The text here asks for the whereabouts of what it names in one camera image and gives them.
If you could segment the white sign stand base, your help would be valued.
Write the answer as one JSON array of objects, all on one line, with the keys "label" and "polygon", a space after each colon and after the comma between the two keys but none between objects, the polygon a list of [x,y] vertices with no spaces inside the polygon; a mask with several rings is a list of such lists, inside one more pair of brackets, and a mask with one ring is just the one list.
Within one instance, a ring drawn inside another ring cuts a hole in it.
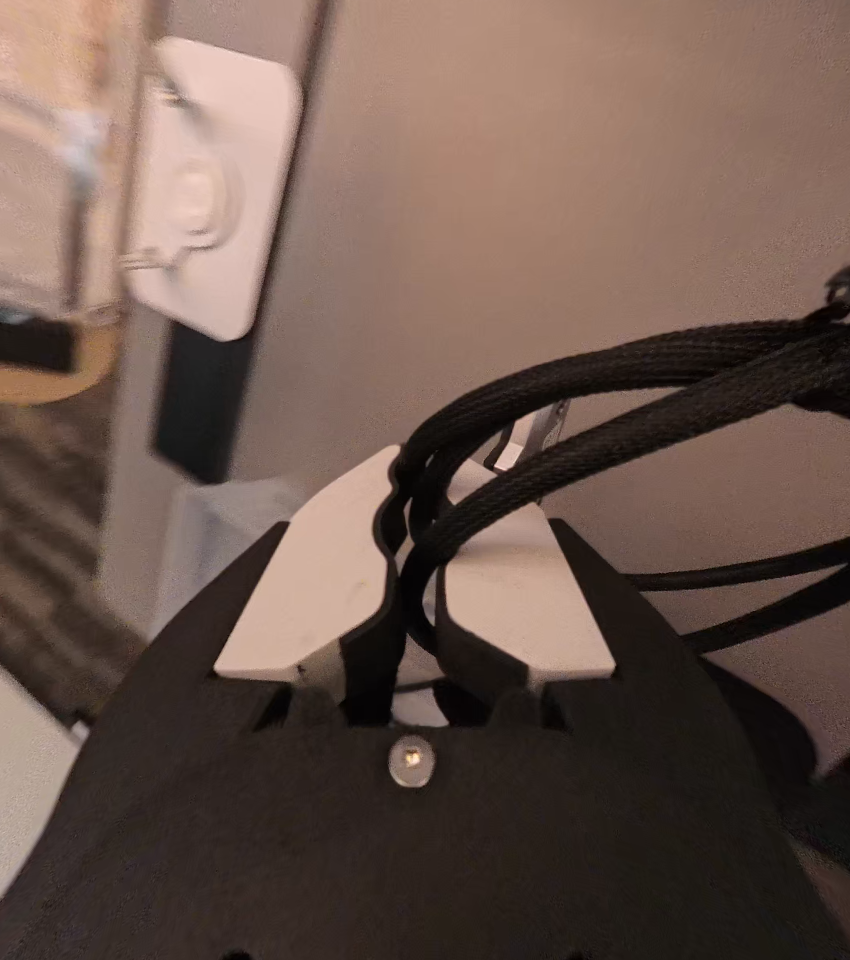
[{"label": "white sign stand base", "polygon": [[154,44],[119,259],[136,302],[216,342],[251,330],[302,108],[282,63]]}]

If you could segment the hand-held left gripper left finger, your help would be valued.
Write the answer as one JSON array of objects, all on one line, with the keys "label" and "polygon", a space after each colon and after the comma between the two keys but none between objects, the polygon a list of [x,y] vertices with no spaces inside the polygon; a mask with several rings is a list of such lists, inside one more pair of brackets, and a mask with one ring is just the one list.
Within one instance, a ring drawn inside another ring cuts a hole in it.
[{"label": "hand-held left gripper left finger", "polygon": [[380,683],[405,648],[405,540],[392,444],[312,496],[282,531],[216,661],[227,679]]}]

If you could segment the instruction sign on wooden board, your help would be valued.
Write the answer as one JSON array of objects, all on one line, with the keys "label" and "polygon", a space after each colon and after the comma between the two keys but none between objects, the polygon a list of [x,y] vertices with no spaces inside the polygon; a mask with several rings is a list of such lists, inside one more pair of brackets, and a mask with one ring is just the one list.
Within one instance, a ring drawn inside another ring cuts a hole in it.
[{"label": "instruction sign on wooden board", "polygon": [[0,1],[0,402],[107,377],[152,2]]}]

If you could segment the grey adapter hub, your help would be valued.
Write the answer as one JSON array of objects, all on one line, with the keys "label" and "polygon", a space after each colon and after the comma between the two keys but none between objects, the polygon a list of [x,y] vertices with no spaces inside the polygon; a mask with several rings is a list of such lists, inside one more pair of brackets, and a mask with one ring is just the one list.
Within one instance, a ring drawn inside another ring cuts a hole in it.
[{"label": "grey adapter hub", "polygon": [[494,474],[504,474],[555,445],[570,405],[569,399],[557,401],[505,426],[482,465]]}]

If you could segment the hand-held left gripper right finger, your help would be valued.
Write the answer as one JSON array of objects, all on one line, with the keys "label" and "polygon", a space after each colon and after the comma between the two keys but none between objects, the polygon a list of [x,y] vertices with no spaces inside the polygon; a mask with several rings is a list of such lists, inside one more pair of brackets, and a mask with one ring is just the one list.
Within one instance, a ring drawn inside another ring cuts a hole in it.
[{"label": "hand-held left gripper right finger", "polygon": [[535,502],[473,535],[437,571],[434,644],[458,685],[607,679],[616,667]]}]

